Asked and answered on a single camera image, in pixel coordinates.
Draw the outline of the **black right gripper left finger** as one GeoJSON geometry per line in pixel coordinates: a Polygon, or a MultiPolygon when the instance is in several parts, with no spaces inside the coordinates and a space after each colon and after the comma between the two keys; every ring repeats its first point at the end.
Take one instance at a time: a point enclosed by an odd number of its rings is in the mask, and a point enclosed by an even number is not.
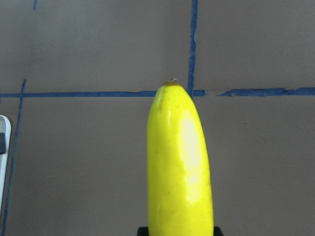
{"type": "Polygon", "coordinates": [[[137,236],[149,236],[148,227],[139,227],[137,229],[137,236]]]}

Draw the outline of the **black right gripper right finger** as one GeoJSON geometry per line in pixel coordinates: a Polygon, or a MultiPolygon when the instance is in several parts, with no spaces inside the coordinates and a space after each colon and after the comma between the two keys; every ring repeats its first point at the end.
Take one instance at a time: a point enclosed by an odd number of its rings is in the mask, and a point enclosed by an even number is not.
{"type": "Polygon", "coordinates": [[[214,226],[214,236],[223,236],[223,233],[218,226],[214,226]]]}

